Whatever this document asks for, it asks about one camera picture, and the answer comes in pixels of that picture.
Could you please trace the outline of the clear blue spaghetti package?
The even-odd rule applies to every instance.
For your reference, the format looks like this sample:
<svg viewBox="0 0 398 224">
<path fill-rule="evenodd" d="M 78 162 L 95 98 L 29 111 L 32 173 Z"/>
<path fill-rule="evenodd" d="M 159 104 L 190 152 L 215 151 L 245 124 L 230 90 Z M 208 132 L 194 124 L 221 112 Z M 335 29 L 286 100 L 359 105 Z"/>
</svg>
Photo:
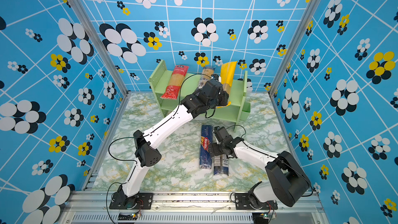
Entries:
<svg viewBox="0 0 398 224">
<path fill-rule="evenodd" d="M 213 157 L 214 175 L 229 175 L 229 162 L 227 155 Z"/>
</svg>

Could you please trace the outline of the dark blue spaghetti package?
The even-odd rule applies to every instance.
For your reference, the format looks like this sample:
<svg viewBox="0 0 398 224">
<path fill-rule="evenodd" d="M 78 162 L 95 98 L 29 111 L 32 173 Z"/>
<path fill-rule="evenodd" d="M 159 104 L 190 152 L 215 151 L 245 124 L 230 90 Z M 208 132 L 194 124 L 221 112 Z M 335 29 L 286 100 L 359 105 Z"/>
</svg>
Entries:
<svg viewBox="0 0 398 224">
<path fill-rule="evenodd" d="M 212 158 L 209 151 L 209 146 L 212 144 L 213 137 L 213 126 L 202 125 L 201 127 L 201 139 L 200 139 L 200 169 L 211 169 Z"/>
</svg>

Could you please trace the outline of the blue yellow spaghetti package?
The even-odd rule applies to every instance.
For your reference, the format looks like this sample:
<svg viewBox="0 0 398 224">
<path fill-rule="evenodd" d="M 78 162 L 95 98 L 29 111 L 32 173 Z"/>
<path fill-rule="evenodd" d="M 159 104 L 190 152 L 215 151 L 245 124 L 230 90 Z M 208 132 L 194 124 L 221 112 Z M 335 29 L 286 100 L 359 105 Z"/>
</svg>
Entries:
<svg viewBox="0 0 398 224">
<path fill-rule="evenodd" d="M 204 85 L 211 79 L 212 75 L 214 74 L 215 67 L 204 67 L 202 70 L 202 74 L 198 83 L 198 89 L 204 87 Z"/>
</svg>

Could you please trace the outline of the red spaghetti package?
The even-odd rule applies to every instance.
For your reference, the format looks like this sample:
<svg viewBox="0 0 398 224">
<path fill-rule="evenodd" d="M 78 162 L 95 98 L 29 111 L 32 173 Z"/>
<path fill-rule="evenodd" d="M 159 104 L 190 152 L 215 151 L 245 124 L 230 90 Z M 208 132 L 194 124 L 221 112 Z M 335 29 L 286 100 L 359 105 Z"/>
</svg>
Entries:
<svg viewBox="0 0 398 224">
<path fill-rule="evenodd" d="M 182 83 L 185 79 L 189 67 L 186 65 L 176 65 L 170 77 L 166 91 L 161 96 L 162 99 L 176 100 Z"/>
</svg>

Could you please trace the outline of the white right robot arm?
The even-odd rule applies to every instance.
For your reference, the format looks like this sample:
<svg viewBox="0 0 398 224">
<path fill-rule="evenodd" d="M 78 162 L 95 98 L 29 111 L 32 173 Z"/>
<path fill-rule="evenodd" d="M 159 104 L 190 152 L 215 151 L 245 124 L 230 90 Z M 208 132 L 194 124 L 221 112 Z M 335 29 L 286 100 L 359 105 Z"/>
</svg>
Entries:
<svg viewBox="0 0 398 224">
<path fill-rule="evenodd" d="M 311 189 L 309 178 L 291 153 L 275 153 L 249 145 L 241 137 L 233 138 L 225 127 L 215 127 L 214 135 L 217 142 L 209 145 L 211 156 L 240 159 L 266 172 L 269 182 L 260 181 L 248 191 L 251 208 L 261 209 L 277 200 L 292 207 Z"/>
</svg>

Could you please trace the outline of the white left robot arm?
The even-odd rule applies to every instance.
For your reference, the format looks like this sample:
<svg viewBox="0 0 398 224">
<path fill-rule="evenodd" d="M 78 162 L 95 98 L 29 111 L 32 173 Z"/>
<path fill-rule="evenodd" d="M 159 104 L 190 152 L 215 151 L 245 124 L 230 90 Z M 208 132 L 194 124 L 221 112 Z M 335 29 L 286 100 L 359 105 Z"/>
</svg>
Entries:
<svg viewBox="0 0 398 224">
<path fill-rule="evenodd" d="M 158 151 L 161 143 L 197 116 L 219 106 L 227 106 L 228 99 L 229 95 L 224 91 L 221 80 L 210 79 L 202 88 L 186 95 L 170 114 L 152 128 L 144 132 L 137 130 L 133 134 L 136 166 L 130 171 L 125 183 L 119 187 L 119 195 L 127 199 L 136 196 L 150 167 L 162 158 Z"/>
</svg>

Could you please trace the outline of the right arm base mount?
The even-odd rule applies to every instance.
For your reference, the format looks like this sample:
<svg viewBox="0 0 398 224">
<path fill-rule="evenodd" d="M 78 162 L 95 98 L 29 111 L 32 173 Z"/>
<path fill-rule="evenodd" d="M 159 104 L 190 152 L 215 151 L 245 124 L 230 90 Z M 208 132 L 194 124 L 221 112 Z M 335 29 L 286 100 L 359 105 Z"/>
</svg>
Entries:
<svg viewBox="0 0 398 224">
<path fill-rule="evenodd" d="M 270 183 L 258 182 L 246 193 L 232 193 L 230 200 L 237 210 L 277 210 L 278 204 Z"/>
</svg>

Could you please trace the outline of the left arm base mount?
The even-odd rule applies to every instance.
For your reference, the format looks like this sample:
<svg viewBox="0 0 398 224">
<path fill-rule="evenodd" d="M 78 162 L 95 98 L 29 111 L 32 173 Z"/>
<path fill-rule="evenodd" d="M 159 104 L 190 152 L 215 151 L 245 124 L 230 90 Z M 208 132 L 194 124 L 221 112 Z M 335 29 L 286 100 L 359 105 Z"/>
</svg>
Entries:
<svg viewBox="0 0 398 224">
<path fill-rule="evenodd" d="M 118 190 L 112 194 L 109 208 L 118 210 L 151 209 L 153 195 L 153 193 L 137 193 L 131 197 L 127 197 L 123 192 L 122 185 L 120 185 Z"/>
</svg>

